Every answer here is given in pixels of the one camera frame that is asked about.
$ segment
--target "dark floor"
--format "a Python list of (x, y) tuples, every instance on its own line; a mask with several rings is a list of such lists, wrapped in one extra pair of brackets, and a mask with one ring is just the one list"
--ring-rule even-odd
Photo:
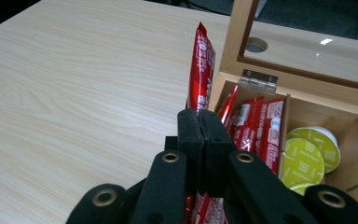
[[(229, 15), (234, 0), (148, 1)], [(38, 0), (0, 0), (0, 23), (36, 2)], [(268, 0), (256, 20), (356, 39), (358, 0)]]

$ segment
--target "metal hinge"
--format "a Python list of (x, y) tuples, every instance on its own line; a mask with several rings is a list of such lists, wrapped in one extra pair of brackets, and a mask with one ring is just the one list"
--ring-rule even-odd
[(272, 75), (243, 70), (240, 86), (267, 94), (275, 94), (278, 78)]

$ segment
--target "open wooden box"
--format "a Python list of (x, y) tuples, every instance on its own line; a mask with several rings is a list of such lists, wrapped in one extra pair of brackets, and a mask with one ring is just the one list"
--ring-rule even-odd
[[(252, 33), (256, 6), (257, 2), (252, 0), (234, 2), (222, 61), (213, 81), (209, 109), (218, 111), (234, 85), (241, 83), (243, 70), (278, 77), (275, 94), (240, 88), (236, 106), (241, 106), (241, 102), (245, 99), (259, 95), (265, 95), (266, 101), (286, 97), (282, 118), (281, 152), (284, 148), (285, 135), (294, 128), (322, 126), (331, 131), (338, 140), (341, 162), (334, 172), (324, 176), (324, 183), (346, 191), (358, 201), (358, 81), (356, 81), (358, 73), (350, 74), (350, 77), (346, 78), (340, 77), (339, 72), (336, 76), (329, 72), (314, 72), (275, 63), (269, 61), (267, 50), (266, 56), (260, 53), (256, 57), (248, 57), (252, 53), (245, 50), (245, 47)], [(290, 28), (266, 26), (275, 32), (282, 32), (282, 36), (286, 32), (296, 32), (298, 40), (302, 37), (307, 39), (310, 35), (310, 33), (293, 31)], [(325, 35), (311, 35), (319, 36), (319, 39), (325, 38)], [(342, 39), (338, 43), (345, 43), (343, 48), (351, 45), (351, 50), (355, 50), (354, 54), (358, 55), (358, 41)], [(356, 60), (351, 56), (338, 56), (343, 63)], [(331, 57), (333, 60), (331, 64), (334, 66), (339, 64), (334, 61), (335, 59)], [(345, 66), (342, 70), (342, 73), (346, 72)]]

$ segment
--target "wooden box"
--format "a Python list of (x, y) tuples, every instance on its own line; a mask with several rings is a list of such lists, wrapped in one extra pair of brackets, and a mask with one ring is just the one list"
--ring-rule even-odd
[[(358, 41), (334, 37), (337, 42), (336, 51), (329, 52), (331, 55), (327, 60), (331, 60), (335, 70), (323, 65), (325, 70), (322, 66), (315, 72), (315, 69), (307, 70), (295, 64), (291, 66), (290, 59), (286, 60), (288, 63), (282, 59), (275, 63), (270, 59), (269, 49), (249, 57), (254, 54), (246, 50), (246, 44), (251, 40), (249, 36), (254, 34), (251, 29), (253, 29), (256, 6), (257, 2), (252, 0), (236, 0), (234, 3), (222, 61), (213, 81), (210, 110), (217, 112), (233, 86), (241, 83), (241, 75), (245, 69), (278, 77), (275, 94), (241, 88), (236, 106), (243, 100), (258, 95), (265, 95), (267, 100), (286, 96), (281, 129), (281, 152), (284, 148), (285, 135), (294, 128), (323, 126), (330, 130), (338, 140), (341, 163), (334, 172), (324, 176), (324, 183), (346, 191), (358, 201), (358, 67), (351, 66), (350, 69), (357, 72), (345, 75), (348, 73), (346, 65), (348, 63), (358, 65), (356, 62), (358, 57), (342, 53), (342, 50), (350, 50), (354, 55), (358, 55)], [(263, 30), (265, 35), (269, 33), (268, 30), (272, 30), (272, 35), (291, 36), (293, 38), (291, 41), (294, 42), (305, 41), (302, 50), (309, 50), (307, 46), (311, 46), (312, 39), (325, 38), (325, 35), (294, 31), (290, 28), (257, 25), (259, 27), (255, 27), (255, 33), (258, 29)], [(287, 49), (287, 54), (292, 52), (292, 49)], [(306, 64), (304, 60), (301, 61), (301, 52), (299, 55), (298, 63)]]

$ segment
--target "wooden table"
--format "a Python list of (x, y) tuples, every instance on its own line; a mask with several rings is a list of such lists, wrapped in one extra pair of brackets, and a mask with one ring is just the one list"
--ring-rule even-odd
[(218, 68), (229, 17), (195, 10), (46, 0), (0, 25), (0, 223), (63, 223), (89, 189), (147, 176), (200, 21)]

